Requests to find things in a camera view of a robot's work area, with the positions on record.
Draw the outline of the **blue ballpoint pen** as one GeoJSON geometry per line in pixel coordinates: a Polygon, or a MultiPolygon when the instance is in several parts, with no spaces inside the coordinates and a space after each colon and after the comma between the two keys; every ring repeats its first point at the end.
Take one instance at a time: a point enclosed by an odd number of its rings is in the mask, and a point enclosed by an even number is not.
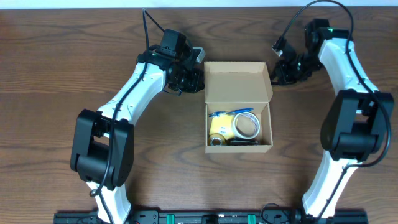
{"type": "Polygon", "coordinates": [[[229,111],[215,111],[211,114],[209,114],[209,117],[218,117],[221,115],[230,115],[230,116],[235,116],[236,114],[244,113],[244,112],[250,112],[252,111],[253,108],[240,108],[236,110],[229,110],[229,111]]]}

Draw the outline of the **white masking tape roll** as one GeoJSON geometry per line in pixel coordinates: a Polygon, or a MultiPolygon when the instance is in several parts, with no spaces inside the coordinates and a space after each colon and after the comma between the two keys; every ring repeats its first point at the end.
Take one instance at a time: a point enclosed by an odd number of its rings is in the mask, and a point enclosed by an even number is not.
{"type": "Polygon", "coordinates": [[[231,129],[237,138],[254,139],[260,133],[261,124],[255,114],[243,112],[233,118],[231,129]]]}

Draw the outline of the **cardboard box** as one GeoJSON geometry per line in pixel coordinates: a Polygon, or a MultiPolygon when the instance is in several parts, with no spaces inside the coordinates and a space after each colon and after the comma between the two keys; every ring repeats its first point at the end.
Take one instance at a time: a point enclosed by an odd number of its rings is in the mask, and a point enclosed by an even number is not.
{"type": "Polygon", "coordinates": [[[264,62],[205,62],[205,152],[266,153],[273,146],[270,101],[273,96],[264,62]],[[261,124],[255,146],[210,146],[209,130],[215,111],[253,108],[261,124]]]}

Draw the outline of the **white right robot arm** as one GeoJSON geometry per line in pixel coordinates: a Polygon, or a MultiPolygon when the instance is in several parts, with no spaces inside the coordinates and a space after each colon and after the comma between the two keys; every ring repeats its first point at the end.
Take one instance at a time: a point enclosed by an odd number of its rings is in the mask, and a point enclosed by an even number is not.
{"type": "Polygon", "coordinates": [[[366,75],[354,49],[353,31],[314,19],[305,26],[305,53],[297,54],[284,35],[272,46],[279,56],[270,77],[273,85],[301,82],[325,69],[335,92],[320,131],[321,164],[302,206],[285,214],[288,223],[368,222],[364,210],[338,210],[336,204],[354,171],[376,165],[368,159],[371,154],[379,160],[386,156],[394,99],[366,75]]]}

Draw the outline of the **blue white marker pen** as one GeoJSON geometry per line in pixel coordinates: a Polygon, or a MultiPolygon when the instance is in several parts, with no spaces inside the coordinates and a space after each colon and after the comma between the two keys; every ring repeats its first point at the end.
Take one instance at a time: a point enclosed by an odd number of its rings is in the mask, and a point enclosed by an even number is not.
{"type": "Polygon", "coordinates": [[[255,146],[258,144],[259,144],[259,142],[255,139],[233,138],[233,139],[227,140],[227,145],[229,145],[229,146],[255,146]]]}

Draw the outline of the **yellow clear tape roll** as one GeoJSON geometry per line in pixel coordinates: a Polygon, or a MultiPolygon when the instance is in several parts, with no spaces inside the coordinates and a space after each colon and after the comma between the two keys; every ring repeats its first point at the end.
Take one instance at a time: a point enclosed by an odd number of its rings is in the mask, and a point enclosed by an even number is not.
{"type": "Polygon", "coordinates": [[[208,144],[210,146],[225,146],[226,145],[226,139],[221,134],[218,134],[218,133],[212,134],[208,138],[208,144]]]}

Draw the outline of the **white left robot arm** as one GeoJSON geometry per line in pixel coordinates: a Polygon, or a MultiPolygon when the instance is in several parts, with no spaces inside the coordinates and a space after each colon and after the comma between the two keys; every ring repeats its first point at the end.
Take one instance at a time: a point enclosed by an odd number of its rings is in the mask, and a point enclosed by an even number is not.
{"type": "Polygon", "coordinates": [[[70,167],[96,200],[97,222],[126,223],[132,208],[125,181],[134,161],[134,127],[165,87],[177,94],[204,89],[204,72],[197,68],[204,58],[203,48],[166,29],[159,45],[147,45],[137,56],[132,76],[111,100],[78,115],[70,167]]]}

